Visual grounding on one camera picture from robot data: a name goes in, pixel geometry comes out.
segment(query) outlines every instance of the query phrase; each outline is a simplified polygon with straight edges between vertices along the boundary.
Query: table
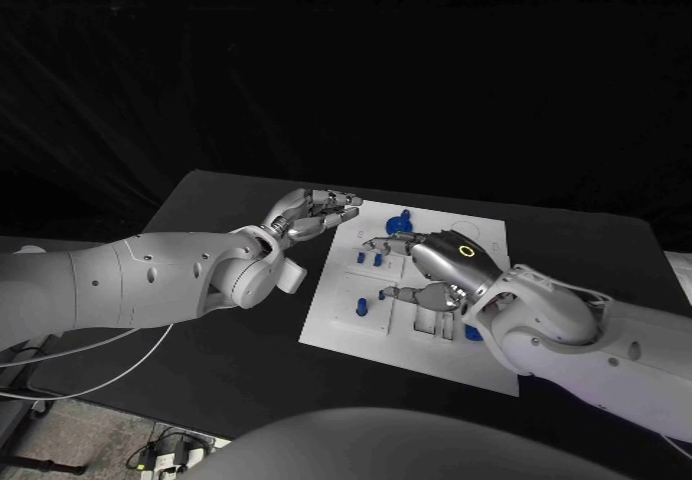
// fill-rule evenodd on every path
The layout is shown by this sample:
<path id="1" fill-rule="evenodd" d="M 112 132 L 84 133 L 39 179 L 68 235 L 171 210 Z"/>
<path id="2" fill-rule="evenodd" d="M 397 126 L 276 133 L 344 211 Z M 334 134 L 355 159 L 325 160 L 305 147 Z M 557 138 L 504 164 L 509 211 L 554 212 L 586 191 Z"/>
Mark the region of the table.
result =
<path id="1" fill-rule="evenodd" d="M 380 202 L 505 220 L 514 263 L 623 301 L 692 314 L 649 225 L 609 214 L 195 171 L 146 232 L 228 232 L 257 224 L 280 197 L 299 187 L 331 187 Z M 656 434 L 586 405 L 541 379 L 521 378 L 518 399 L 300 344 L 332 238 L 329 232 L 287 253 L 309 270 L 296 295 L 277 289 L 254 309 L 215 311 L 178 324 L 140 368 L 86 400 L 227 438 L 319 409 L 406 408 L 514 432 L 633 478 L 690 477 L 692 463 Z M 107 329 L 71 332 L 60 349 L 114 333 Z M 137 332 L 96 350 L 47 362 L 32 388 L 68 394 L 103 383 L 139 360 L 162 333 L 163 329 Z"/>

